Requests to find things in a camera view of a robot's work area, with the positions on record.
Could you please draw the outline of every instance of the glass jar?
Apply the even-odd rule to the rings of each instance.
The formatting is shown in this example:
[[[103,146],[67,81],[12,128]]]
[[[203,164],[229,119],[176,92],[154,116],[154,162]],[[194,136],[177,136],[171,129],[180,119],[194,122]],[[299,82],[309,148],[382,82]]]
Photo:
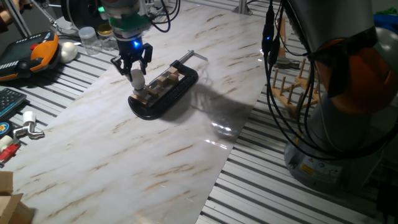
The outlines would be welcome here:
[[[94,28],[84,27],[79,30],[79,36],[81,43],[90,56],[98,55],[102,48],[101,43],[97,38]]]
[[[98,27],[99,41],[104,50],[112,51],[118,49],[118,43],[113,36],[112,27],[109,24],[102,24]]]

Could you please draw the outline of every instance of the cardboard box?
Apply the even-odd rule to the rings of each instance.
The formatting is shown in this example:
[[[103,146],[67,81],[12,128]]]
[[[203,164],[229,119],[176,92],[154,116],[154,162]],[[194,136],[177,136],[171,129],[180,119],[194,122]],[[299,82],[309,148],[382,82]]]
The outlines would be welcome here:
[[[12,194],[12,172],[0,172],[0,224],[30,224],[34,211]]]
[[[12,172],[0,172],[0,195],[12,193]]]

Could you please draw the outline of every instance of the black cable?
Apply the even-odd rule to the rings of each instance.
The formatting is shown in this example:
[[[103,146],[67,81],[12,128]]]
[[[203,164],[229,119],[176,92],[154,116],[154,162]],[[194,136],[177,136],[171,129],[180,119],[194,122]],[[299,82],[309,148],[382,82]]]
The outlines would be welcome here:
[[[81,41],[80,37],[77,37],[77,36],[74,36],[74,35],[68,35],[68,34],[58,35],[58,38],[59,39],[71,39],[71,40],[74,40],[74,41],[77,41],[77,42]]]
[[[174,8],[173,8],[173,11],[169,13],[169,16],[171,16],[172,14],[174,14],[174,12],[175,12],[175,10],[177,9],[177,7],[178,7],[178,0],[176,0],[175,6],[174,6]],[[157,15],[155,18],[157,18],[157,17],[159,17],[159,16],[166,16],[166,14],[159,14],[159,15]]]
[[[315,159],[321,159],[321,160],[326,160],[326,161],[338,161],[338,160],[343,160],[343,159],[357,159],[357,158],[361,158],[361,157],[365,157],[365,156],[369,156],[371,154],[374,154],[376,152],[378,152],[379,150],[381,150],[389,141],[391,141],[396,134],[398,133],[398,118],[395,122],[394,127],[382,138],[380,138],[379,140],[377,140],[376,142],[363,147],[361,149],[356,149],[356,151],[353,150],[349,150],[351,152],[339,152],[339,151],[325,151],[323,149],[320,149],[319,147],[315,147],[312,146],[311,144],[309,144],[308,142],[306,142],[306,140],[304,140],[301,135],[297,134],[292,127],[290,126],[290,124],[286,121],[286,119],[283,117],[282,113],[280,112],[277,103],[275,102],[274,99],[274,95],[272,94],[272,90],[271,90],[271,73],[272,73],[272,66],[275,64],[276,62],[276,58],[277,58],[277,52],[279,51],[279,47],[280,47],[280,41],[279,41],[279,32],[277,34],[277,37],[275,38],[275,40],[270,43],[270,41],[265,41],[268,40],[270,36],[273,36],[274,30],[273,30],[273,9],[272,6],[269,6],[269,10],[272,10],[271,14],[272,15],[272,19],[271,19],[271,23],[272,23],[272,29],[270,29],[270,25],[269,25],[269,21],[268,16],[266,19],[266,24],[264,26],[264,31],[263,31],[263,40],[262,40],[262,50],[264,52],[264,65],[266,68],[266,76],[267,76],[267,100],[268,100],[268,106],[272,115],[272,118],[274,119],[276,125],[278,126],[278,128],[280,129],[281,133],[285,136],[285,138],[288,140],[289,143],[291,143],[293,145],[293,147],[295,147],[297,150],[299,150],[301,153],[305,154],[306,156],[310,156],[313,157]],[[283,5],[281,7],[281,15],[280,15],[280,22],[282,20],[282,15],[283,15]],[[268,69],[268,53],[270,52],[270,68]],[[313,87],[314,84],[314,80],[315,80],[315,76],[311,75],[310,76],[310,83],[309,85]],[[278,112],[278,115],[280,116],[281,120],[286,124],[286,126],[288,127],[288,129],[293,132],[297,139],[299,139],[300,141],[302,141],[304,144],[306,144],[308,147],[312,148],[313,150],[316,150],[317,152],[326,154],[328,156],[333,156],[332,158],[327,158],[327,157],[318,157],[318,156],[314,156],[306,151],[304,151],[303,149],[301,149],[298,145],[296,145],[296,143],[293,142],[293,140],[291,140],[288,135],[285,133],[284,129],[280,126],[274,111],[272,110],[272,105],[271,105],[271,101],[272,104],[274,106],[274,108],[276,109],[276,111]]]
[[[311,65],[311,74],[308,77],[309,83],[307,85],[307,88],[308,88],[308,86],[310,86],[310,94],[308,96],[307,108],[305,109],[305,114],[304,114],[304,116],[305,116],[304,117],[304,129],[305,129],[305,133],[307,134],[310,141],[313,142],[315,145],[317,145],[310,135],[310,131],[308,129],[308,123],[307,123],[308,114],[310,112],[310,107],[311,107],[311,102],[312,102],[313,84],[315,82],[315,79],[314,79],[315,67],[314,67],[314,64],[312,61],[310,62],[310,65]]]
[[[277,17],[277,16],[278,16],[278,14],[279,14],[279,12],[280,12],[281,6],[282,6],[282,3],[279,4],[278,11],[276,12],[276,16],[275,16],[275,20],[274,20],[275,26],[277,26],[277,20],[278,20],[278,17]],[[283,45],[284,45],[284,49],[287,50],[287,51],[288,51],[289,53],[291,53],[292,55],[295,55],[294,53],[292,53],[292,52],[286,47],[284,40],[283,40],[283,39],[281,39],[281,40],[282,40],[282,43],[283,43]],[[303,106],[303,104],[304,104],[305,98],[307,97],[307,94],[308,94],[309,89],[310,89],[310,86],[307,86],[307,88],[306,88],[306,90],[305,90],[305,93],[304,93],[304,95],[303,95],[303,98],[302,98],[301,102],[298,102],[298,103],[297,103],[298,115],[297,115],[296,122],[297,122],[297,129],[298,129],[298,131],[299,131],[301,134],[303,133],[303,130],[302,130],[301,124],[300,124],[300,116],[301,116],[300,111],[301,111],[302,106]]]
[[[280,12],[281,12],[281,14],[280,14],[279,22],[281,23],[281,22],[282,22],[282,16],[283,16],[283,5],[282,5],[282,7],[281,7],[281,11],[280,11]],[[275,38],[274,42],[272,43],[272,48],[273,48],[273,50],[271,50],[271,52],[270,52],[270,66],[271,66],[271,68],[272,68],[272,66],[273,66],[273,65],[275,64],[275,62],[276,62],[277,53],[278,53],[278,51],[279,51],[279,46],[280,46],[280,42],[279,42],[279,40],[280,40],[280,39],[279,39],[279,37],[280,37],[280,28],[281,28],[281,26],[278,27],[278,31],[277,31],[276,38]],[[275,107],[275,109],[276,109],[278,115],[280,116],[281,120],[284,122],[284,124],[287,126],[287,128],[288,128],[292,133],[295,134],[296,138],[298,138],[300,141],[304,142],[306,145],[310,146],[310,147],[313,148],[313,149],[316,149],[316,150],[318,150],[318,151],[320,151],[320,152],[323,152],[323,153],[325,153],[325,154],[328,154],[328,155],[330,155],[330,156],[336,156],[335,153],[330,152],[330,151],[323,150],[323,149],[321,149],[320,147],[314,146],[313,144],[311,144],[311,143],[309,143],[308,141],[304,140],[304,138],[301,137],[301,135],[299,135],[298,133],[296,133],[296,131],[295,131],[295,130],[291,127],[291,125],[286,121],[286,119],[284,118],[283,114],[280,112],[280,110],[279,110],[279,108],[278,108],[278,106],[277,106],[277,103],[276,103],[274,97],[272,97],[271,100],[272,100],[272,103],[274,104],[274,107]]]
[[[165,23],[169,23],[172,22],[179,14],[180,12],[180,8],[181,8],[181,0],[177,0],[178,1],[178,7],[177,7],[177,12],[175,13],[175,15],[173,16],[173,18],[170,20],[170,18],[167,18],[168,21],[166,22],[155,22],[154,24],[165,24]]]
[[[251,4],[251,3],[253,3],[253,2],[262,2],[262,3],[266,3],[266,2],[263,2],[263,1],[252,0],[252,1],[249,1],[248,3],[246,3],[246,5]]]
[[[277,22],[277,18],[278,18],[278,14],[279,14],[279,12],[280,12],[280,7],[281,7],[281,6],[282,6],[282,3],[279,4],[278,11],[276,12],[276,15],[275,15],[275,21],[274,21],[275,26],[277,26],[277,25],[276,25],[276,22]],[[286,51],[288,51],[290,54],[294,55],[294,56],[301,57],[301,56],[307,56],[307,55],[309,55],[309,53],[305,53],[305,54],[296,54],[296,53],[291,52],[291,51],[287,48],[287,46],[286,46],[286,44],[285,44],[285,41],[284,41],[283,39],[282,39],[282,44],[284,45],[284,49],[285,49]]]
[[[157,23],[152,22],[152,20],[150,21],[150,23],[151,23],[157,30],[159,30],[159,31],[161,31],[161,32],[163,32],[163,33],[166,33],[166,32],[168,32],[168,31],[170,30],[170,28],[171,28],[171,20],[170,20],[170,16],[169,16],[169,11],[167,10],[166,5],[164,4],[164,1],[163,1],[163,0],[160,0],[160,2],[162,3],[163,9],[165,9],[165,12],[166,12],[167,29],[166,29],[166,30],[162,30],[161,28],[159,28],[159,27],[156,25]]]
[[[280,129],[281,133],[282,133],[282,134],[285,136],[285,138],[288,140],[288,142],[291,143],[291,145],[293,145],[293,147],[295,147],[297,150],[299,150],[302,154],[305,154],[306,156],[312,157],[312,158],[314,158],[314,159],[328,160],[328,161],[339,160],[339,159],[336,159],[336,158],[318,157],[318,156],[314,156],[314,155],[312,155],[312,154],[310,154],[310,153],[307,153],[306,151],[304,151],[303,149],[301,149],[298,145],[296,145],[296,143],[293,142],[293,140],[291,140],[291,138],[289,138],[289,136],[286,134],[286,132],[285,132],[285,131],[283,130],[283,128],[280,126],[280,124],[279,124],[279,122],[278,122],[278,120],[277,120],[277,118],[276,118],[276,115],[274,114],[274,111],[272,110],[272,106],[271,106],[271,103],[270,103],[270,98],[272,99],[274,96],[273,96],[272,91],[271,91],[271,73],[272,73],[272,67],[270,67],[270,68],[268,69],[267,55],[264,55],[264,64],[265,64],[265,67],[266,67],[266,76],[267,76],[267,101],[268,101],[268,108],[269,108],[269,111],[271,112],[272,118],[274,119],[276,125],[277,125],[278,128]]]

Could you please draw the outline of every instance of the blue led light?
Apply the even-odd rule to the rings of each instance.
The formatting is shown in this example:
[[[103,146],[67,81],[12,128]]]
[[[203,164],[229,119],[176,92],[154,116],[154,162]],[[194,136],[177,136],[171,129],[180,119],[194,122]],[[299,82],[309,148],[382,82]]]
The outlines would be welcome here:
[[[132,43],[134,44],[135,48],[137,48],[137,47],[139,47],[141,45],[140,42],[135,41],[135,40]]]

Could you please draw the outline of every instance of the electrical cable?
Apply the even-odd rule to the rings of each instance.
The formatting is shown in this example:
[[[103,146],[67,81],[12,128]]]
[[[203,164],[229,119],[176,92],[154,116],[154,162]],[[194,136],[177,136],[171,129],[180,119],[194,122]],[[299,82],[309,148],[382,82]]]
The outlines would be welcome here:
[[[272,106],[271,106],[271,102],[270,102],[270,98],[271,98],[271,100],[272,100],[272,102],[273,102],[273,105],[274,105],[275,109],[277,110],[277,112],[278,112],[280,118],[283,120],[283,122],[286,124],[286,126],[297,136],[298,139],[302,140],[302,142],[304,142],[304,143],[306,144],[306,142],[301,138],[301,136],[299,136],[294,130],[292,130],[291,126],[286,122],[286,120],[285,120],[285,118],[283,117],[282,113],[281,113],[280,110],[278,109],[278,106],[277,106],[277,104],[276,104],[276,102],[275,102],[274,96],[273,96],[272,91],[271,91],[271,73],[272,73],[272,66],[273,66],[273,64],[275,64],[276,57],[277,57],[277,54],[275,54],[275,52],[276,52],[275,49],[276,49],[276,48],[277,48],[277,50],[279,49],[280,42],[279,42],[279,33],[278,33],[278,34],[277,34],[277,38],[275,38],[274,42],[272,43],[272,45],[273,45],[273,46],[272,46],[273,51],[271,51],[270,56],[273,56],[273,57],[270,58],[271,63],[270,63],[270,68],[268,69],[267,58],[268,58],[268,52],[270,52],[270,50],[264,50],[264,46],[265,46],[267,49],[269,49],[269,46],[263,44],[263,43],[268,43],[268,42],[265,42],[265,41],[264,41],[264,38],[267,37],[267,39],[268,39],[268,37],[270,37],[270,36],[267,34],[267,32],[266,32],[266,31],[267,31],[267,30],[266,30],[267,27],[268,27],[268,26],[267,26],[267,23],[266,23],[266,25],[264,26],[264,32],[263,32],[262,48],[263,48],[263,52],[264,52],[264,65],[265,65],[265,68],[266,68],[266,76],[267,76],[267,100],[268,100],[268,106],[269,106],[270,112],[271,112],[271,114],[272,114],[272,117],[273,117],[273,119],[274,119],[276,125],[278,126],[278,128],[280,129],[280,131],[282,132],[282,134],[286,137],[286,139],[288,140],[288,142],[291,143],[291,144],[293,145],[293,147],[295,147],[295,148],[296,148],[297,150],[299,150],[301,153],[303,153],[303,154],[305,154],[305,155],[307,155],[307,156],[313,157],[313,158],[315,158],[315,159],[321,159],[321,160],[326,160],[326,161],[338,161],[338,160],[343,160],[343,159],[357,159],[357,158],[360,158],[360,157],[364,157],[364,156],[368,156],[368,155],[374,154],[374,153],[376,153],[377,151],[379,151],[380,149],[382,149],[389,141],[392,140],[392,138],[393,138],[393,137],[397,134],[397,132],[398,132],[398,118],[397,118],[397,121],[396,121],[396,123],[395,123],[395,126],[394,126],[385,136],[383,136],[382,138],[380,138],[378,141],[376,141],[376,142],[370,144],[369,146],[364,147],[364,148],[362,148],[362,149],[359,149],[359,150],[361,150],[361,152],[358,152],[358,151],[357,151],[357,152],[348,152],[348,153],[344,153],[344,154],[342,154],[342,153],[333,153],[333,152],[331,152],[331,151],[325,151],[325,150],[320,149],[319,147],[312,147],[312,146],[310,146],[310,145],[307,144],[309,147],[313,148],[314,150],[316,150],[316,151],[318,151],[318,152],[324,153],[324,154],[329,155],[329,156],[333,156],[333,158],[327,158],[327,157],[318,157],[318,156],[314,156],[314,155],[312,155],[312,154],[310,154],[310,153],[307,153],[306,151],[304,151],[303,149],[301,149],[298,145],[296,145],[296,143],[294,143],[293,140],[291,140],[291,139],[288,137],[288,135],[285,133],[285,131],[284,131],[284,130],[282,129],[282,127],[280,126],[280,124],[279,124],[279,122],[278,122],[278,120],[277,120],[277,118],[276,118],[276,116],[275,116],[275,114],[274,114],[274,112],[273,112],[273,110],[272,110]],[[311,79],[311,80],[312,80],[312,87],[313,87],[313,83],[314,83],[314,79],[313,79],[313,78],[314,78],[314,75],[312,76],[312,79]]]
[[[282,7],[281,7],[281,14],[280,14],[280,18],[279,18],[280,23],[282,22],[282,16],[283,16],[283,5],[282,5]],[[274,41],[273,41],[273,43],[272,43],[272,46],[273,46],[273,49],[274,49],[274,50],[271,50],[270,56],[271,56],[271,54],[273,54],[273,57],[270,57],[270,58],[271,58],[271,59],[274,58],[274,59],[273,59],[273,62],[270,62],[271,68],[272,68],[273,64],[275,64],[275,62],[276,62],[277,53],[278,53],[278,51],[279,51],[279,46],[280,46],[280,39],[279,39],[279,36],[280,36],[280,35],[279,35],[279,34],[280,34],[280,28],[281,28],[281,26],[278,27],[277,36],[276,36],[276,38],[274,39]],[[264,51],[264,56],[267,55],[267,51],[268,51],[268,50],[265,50],[265,51]],[[321,149],[321,148],[319,148],[319,147],[314,146],[313,144],[309,143],[308,141],[304,140],[304,138],[301,137],[301,135],[299,135],[298,133],[296,133],[296,132],[294,131],[294,129],[291,127],[291,125],[286,121],[286,119],[284,118],[284,116],[283,116],[282,113],[280,112],[280,110],[279,110],[279,108],[278,108],[278,106],[277,106],[277,104],[276,104],[276,102],[275,102],[274,97],[272,97],[271,100],[272,100],[272,103],[274,104],[274,107],[275,107],[275,109],[276,109],[278,115],[280,116],[281,120],[285,123],[285,125],[288,127],[288,129],[289,129],[292,133],[295,134],[296,138],[298,138],[300,141],[304,142],[306,145],[308,145],[308,146],[310,146],[310,147],[312,147],[312,148],[314,148],[314,149],[316,149],[316,150],[318,150],[318,151],[320,151],[320,152],[323,152],[323,153],[328,154],[328,155],[330,155],[330,156],[336,156],[336,155],[334,155],[333,152],[323,150],[323,149]]]
[[[252,0],[252,1],[247,2],[246,5],[251,4],[251,3],[254,3],[254,2],[266,3],[266,2],[264,2],[264,1]]]
[[[176,0],[176,2],[175,2],[175,6],[174,6],[174,8],[173,8],[173,11],[172,11],[172,12],[169,12],[169,16],[171,16],[172,14],[174,14],[175,10],[177,9],[177,6],[178,6],[178,0]],[[159,17],[159,16],[166,16],[166,14],[159,14],[159,15],[157,15],[156,17]]]
[[[278,8],[278,11],[276,12],[276,15],[275,15],[275,21],[274,21],[274,24],[275,24],[275,26],[277,26],[277,24],[276,24],[276,22],[277,22],[277,17],[278,17],[278,14],[279,14],[279,12],[280,12],[280,7],[282,6],[282,3],[280,3],[279,4],[279,8]],[[297,57],[301,57],[301,56],[307,56],[307,55],[309,55],[309,53],[307,52],[307,53],[304,53],[304,54],[296,54],[296,53],[293,53],[293,52],[291,52],[288,48],[287,48],[287,46],[286,46],[286,43],[285,43],[285,41],[281,38],[281,41],[282,41],[282,44],[284,45],[284,49],[286,50],[286,51],[288,51],[290,54],[292,54],[292,55],[294,55],[294,56],[297,56]]]
[[[170,30],[170,28],[171,28],[171,20],[170,20],[170,16],[169,16],[169,11],[167,10],[166,5],[164,4],[164,1],[163,1],[163,0],[160,0],[160,2],[162,3],[163,9],[165,9],[165,12],[166,12],[167,29],[166,29],[166,30],[162,30],[161,28],[159,28],[159,27],[156,25],[155,22],[152,22],[152,20],[150,21],[150,23],[151,23],[157,30],[159,30],[159,31],[161,31],[161,32],[163,32],[163,33],[166,33],[166,32],[168,32],[168,31]]]
[[[339,150],[340,152],[342,152],[342,150],[333,143],[333,141],[329,137],[328,130],[326,128],[325,117],[323,115],[323,105],[322,105],[322,98],[321,98],[321,91],[320,91],[320,83],[321,83],[321,81],[318,80],[318,97],[319,97],[319,104],[320,104],[320,107],[321,107],[321,117],[322,117],[323,130],[325,131],[325,135],[328,138],[328,141],[331,144],[331,146],[333,146],[336,150]]]
[[[314,83],[314,76],[315,76],[315,67],[314,67],[314,64],[312,61],[310,62],[310,65],[311,65],[311,72],[310,72],[310,76],[308,77],[309,81],[307,84],[307,87],[310,86],[310,94],[308,96],[307,107],[306,107],[305,113],[304,113],[304,130],[305,130],[305,133],[307,134],[307,137],[310,139],[310,141],[314,142],[314,144],[317,145],[311,137],[310,131],[308,130],[308,122],[307,122],[308,114],[310,112],[310,107],[311,107],[311,102],[312,102],[313,83]]]
[[[166,23],[169,23],[169,22],[172,22],[177,16],[178,16],[178,14],[179,14],[179,12],[180,12],[180,8],[181,8],[181,0],[177,0],[177,3],[178,3],[178,7],[177,7],[177,12],[175,13],[175,15],[173,16],[173,18],[167,18],[167,20],[168,21],[166,21],[166,22],[155,22],[154,24],[166,24]]]
[[[281,7],[281,6],[282,6],[282,4],[279,4],[278,11],[276,12],[276,16],[275,16],[275,20],[274,20],[275,26],[277,26],[277,20],[278,20],[278,17],[277,17],[277,16],[278,16],[278,14],[279,14],[279,12],[280,12],[280,7]],[[285,42],[284,42],[283,38],[280,38],[280,39],[281,39],[282,43],[284,44],[285,50],[287,50],[289,53],[293,54],[293,53],[290,52],[290,50],[287,49],[287,47],[285,46]],[[305,98],[307,97],[307,94],[308,94],[309,89],[310,89],[310,86],[307,86],[307,88],[306,88],[306,90],[305,90],[305,93],[304,93],[304,95],[303,95],[303,98],[302,98],[301,102],[298,102],[298,103],[297,103],[298,116],[297,116],[296,122],[297,122],[297,129],[298,129],[298,131],[299,131],[301,134],[303,134],[303,130],[302,130],[301,125],[300,125],[300,115],[301,115],[300,111],[301,111],[302,106],[303,106],[303,104],[304,104]]]
[[[60,34],[58,35],[59,39],[71,39],[71,40],[75,40],[75,41],[81,41],[80,37],[78,36],[74,36],[74,35],[68,35],[68,34]]]

